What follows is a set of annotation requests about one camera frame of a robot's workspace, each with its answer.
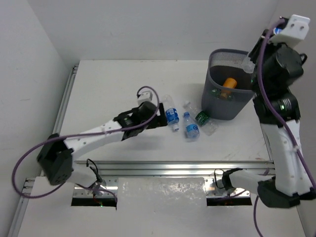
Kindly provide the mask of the clear bottle blue label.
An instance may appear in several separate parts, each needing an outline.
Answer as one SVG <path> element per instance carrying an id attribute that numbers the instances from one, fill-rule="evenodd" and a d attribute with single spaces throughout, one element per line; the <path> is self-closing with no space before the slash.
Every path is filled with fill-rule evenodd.
<path id="1" fill-rule="evenodd" d="M 189 139 L 190 141 L 197 140 L 200 136 L 198 125 L 191 118 L 189 112 L 184 112 L 183 118 L 184 118 L 184 128 L 185 128 L 186 138 Z"/>
<path id="2" fill-rule="evenodd" d="M 172 97 L 170 95 L 164 95 L 162 103 L 168 126 L 173 130 L 173 132 L 177 132 L 179 130 L 179 116 Z"/>

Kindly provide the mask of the clear plastic bottle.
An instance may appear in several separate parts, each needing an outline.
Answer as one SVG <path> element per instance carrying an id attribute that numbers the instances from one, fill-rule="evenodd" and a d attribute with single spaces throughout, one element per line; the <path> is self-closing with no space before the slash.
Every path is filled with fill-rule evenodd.
<path id="1" fill-rule="evenodd" d="M 255 64 L 251 61 L 249 55 L 245 56 L 241 68 L 247 74 L 252 74 L 254 72 Z"/>

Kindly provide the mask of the orange plastic bottle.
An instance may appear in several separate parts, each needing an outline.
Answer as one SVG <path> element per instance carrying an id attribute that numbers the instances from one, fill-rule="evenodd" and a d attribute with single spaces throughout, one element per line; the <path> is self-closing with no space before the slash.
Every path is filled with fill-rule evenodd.
<path id="1" fill-rule="evenodd" d="M 230 94 L 232 93 L 232 89 L 237 86 L 237 81 L 234 78 L 227 78 L 223 84 L 223 87 L 226 89 L 222 89 L 220 93 L 220 98 L 228 99 Z"/>

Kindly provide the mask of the clear bottle green label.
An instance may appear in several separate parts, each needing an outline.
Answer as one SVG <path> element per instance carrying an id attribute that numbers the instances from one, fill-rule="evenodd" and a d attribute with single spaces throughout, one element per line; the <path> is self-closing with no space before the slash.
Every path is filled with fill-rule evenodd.
<path id="1" fill-rule="evenodd" d="M 207 135 L 211 136 L 217 130 L 218 125 L 213 119 L 210 118 L 200 107 L 195 106 L 190 101 L 185 101 L 183 105 L 184 109 L 190 113 L 190 116 L 195 120 L 197 125 Z"/>

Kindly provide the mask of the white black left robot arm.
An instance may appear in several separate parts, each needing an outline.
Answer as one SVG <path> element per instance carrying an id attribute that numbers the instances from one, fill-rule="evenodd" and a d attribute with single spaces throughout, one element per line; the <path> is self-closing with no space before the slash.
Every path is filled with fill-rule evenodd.
<path id="1" fill-rule="evenodd" d="M 101 177 L 93 168 L 79 167 L 75 163 L 78 158 L 106 144 L 135 137 L 146 129 L 164 126 L 167 126 L 167 119 L 163 104 L 156 106 L 146 101 L 75 137 L 52 134 L 43 145 L 37 161 L 52 186 L 69 182 L 91 187 L 100 182 Z"/>

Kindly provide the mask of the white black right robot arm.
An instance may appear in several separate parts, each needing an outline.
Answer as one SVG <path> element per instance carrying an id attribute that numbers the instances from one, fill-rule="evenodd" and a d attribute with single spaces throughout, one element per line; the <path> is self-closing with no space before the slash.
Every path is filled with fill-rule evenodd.
<path id="1" fill-rule="evenodd" d="M 291 208 L 316 198 L 316 183 L 301 151 L 299 104 L 289 89 L 304 73 L 307 56 L 294 48 L 305 39 L 309 23 L 308 17 L 296 14 L 279 18 L 248 55 L 254 64 L 254 109 L 275 166 L 274 176 L 234 168 L 221 179 L 226 191 L 243 188 L 271 208 Z"/>

